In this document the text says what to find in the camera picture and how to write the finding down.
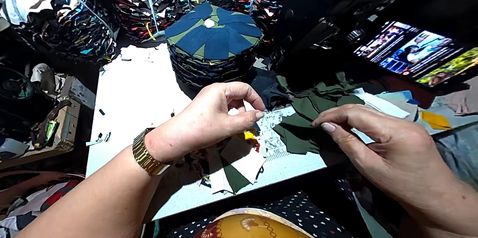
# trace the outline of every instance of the yellow patterned fabric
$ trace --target yellow patterned fabric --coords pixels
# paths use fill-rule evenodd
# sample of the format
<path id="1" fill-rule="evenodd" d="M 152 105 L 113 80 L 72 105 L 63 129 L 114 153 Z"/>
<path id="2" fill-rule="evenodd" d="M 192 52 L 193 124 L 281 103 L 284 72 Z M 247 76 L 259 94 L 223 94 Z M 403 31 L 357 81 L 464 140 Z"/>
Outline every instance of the yellow patterned fabric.
<path id="1" fill-rule="evenodd" d="M 218 217 L 194 238 L 309 238 L 304 230 L 270 212 L 237 209 Z"/>

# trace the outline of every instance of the left hand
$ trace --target left hand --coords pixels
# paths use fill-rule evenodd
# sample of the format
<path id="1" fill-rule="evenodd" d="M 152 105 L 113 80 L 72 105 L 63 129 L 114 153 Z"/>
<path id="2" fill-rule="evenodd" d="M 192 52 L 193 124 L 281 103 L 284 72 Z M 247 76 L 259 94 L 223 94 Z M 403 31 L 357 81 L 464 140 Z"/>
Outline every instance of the left hand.
<path id="1" fill-rule="evenodd" d="M 246 112 L 243 99 L 256 110 Z M 235 107 L 239 114 L 228 115 Z M 146 149 L 160 162 L 169 162 L 252 128 L 264 116 L 260 96 L 246 83 L 214 83 L 203 88 L 178 115 L 145 137 Z"/>

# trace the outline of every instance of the black polka dot fabric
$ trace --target black polka dot fabric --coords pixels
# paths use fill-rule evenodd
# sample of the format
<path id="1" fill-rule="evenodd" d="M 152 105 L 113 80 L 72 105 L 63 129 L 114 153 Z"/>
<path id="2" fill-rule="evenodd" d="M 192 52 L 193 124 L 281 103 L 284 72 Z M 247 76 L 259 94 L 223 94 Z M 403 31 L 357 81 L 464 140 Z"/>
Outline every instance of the black polka dot fabric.
<path id="1" fill-rule="evenodd" d="M 250 205 L 269 211 L 296 224 L 304 231 L 318 238 L 352 237 L 339 223 L 315 206 L 304 192 L 297 192 L 264 206 Z M 171 230 L 169 238 L 193 238 L 214 221 L 216 217 L 208 217 L 191 222 L 177 229 Z"/>

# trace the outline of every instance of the watch band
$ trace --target watch band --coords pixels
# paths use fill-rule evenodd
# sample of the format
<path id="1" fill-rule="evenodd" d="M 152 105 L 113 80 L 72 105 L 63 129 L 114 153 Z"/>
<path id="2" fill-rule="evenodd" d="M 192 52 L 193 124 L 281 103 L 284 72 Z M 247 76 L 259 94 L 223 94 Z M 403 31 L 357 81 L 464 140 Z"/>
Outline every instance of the watch band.
<path id="1" fill-rule="evenodd" d="M 145 169 L 149 175 L 162 174 L 170 166 L 169 164 L 157 161 L 151 156 L 144 144 L 144 137 L 154 128 L 146 128 L 138 135 L 133 142 L 133 156 L 136 162 Z"/>

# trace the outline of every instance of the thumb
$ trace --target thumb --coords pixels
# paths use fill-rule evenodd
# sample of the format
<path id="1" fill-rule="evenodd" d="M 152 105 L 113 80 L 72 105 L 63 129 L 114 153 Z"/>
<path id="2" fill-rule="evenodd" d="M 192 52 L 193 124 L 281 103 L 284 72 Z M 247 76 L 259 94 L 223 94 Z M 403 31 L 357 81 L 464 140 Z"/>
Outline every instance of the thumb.
<path id="1" fill-rule="evenodd" d="M 322 123 L 320 126 L 332 136 L 335 143 L 338 144 L 357 168 L 377 167 L 377 164 L 382 162 L 381 157 L 377 153 L 368 148 L 355 134 L 345 130 L 342 126 L 329 122 Z"/>
<path id="2" fill-rule="evenodd" d="M 235 116 L 229 116 L 230 121 L 230 135 L 246 131 L 254 126 L 259 119 L 264 116 L 264 113 L 259 110 L 248 111 L 239 113 Z"/>

